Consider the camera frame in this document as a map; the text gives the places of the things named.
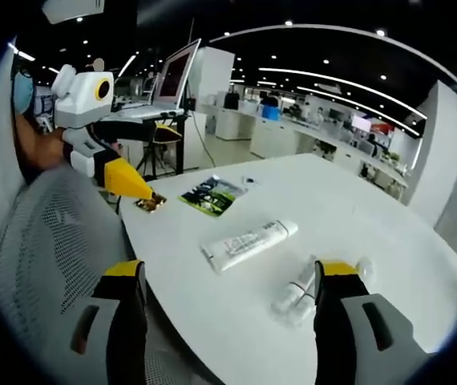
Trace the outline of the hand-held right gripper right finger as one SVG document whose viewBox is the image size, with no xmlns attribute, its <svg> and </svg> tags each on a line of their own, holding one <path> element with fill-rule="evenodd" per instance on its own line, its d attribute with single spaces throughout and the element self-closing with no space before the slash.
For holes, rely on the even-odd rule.
<svg viewBox="0 0 457 385">
<path fill-rule="evenodd" d="M 427 360 L 413 325 L 357 270 L 316 261 L 316 384 L 404 384 Z"/>
</svg>

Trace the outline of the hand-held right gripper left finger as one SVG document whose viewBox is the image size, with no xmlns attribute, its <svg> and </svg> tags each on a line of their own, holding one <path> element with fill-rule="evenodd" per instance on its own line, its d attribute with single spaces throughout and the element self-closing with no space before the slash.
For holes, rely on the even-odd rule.
<svg viewBox="0 0 457 385">
<path fill-rule="evenodd" d="M 93 294 L 65 314 L 54 332 L 58 384 L 145 384 L 144 263 L 108 269 Z"/>
</svg>

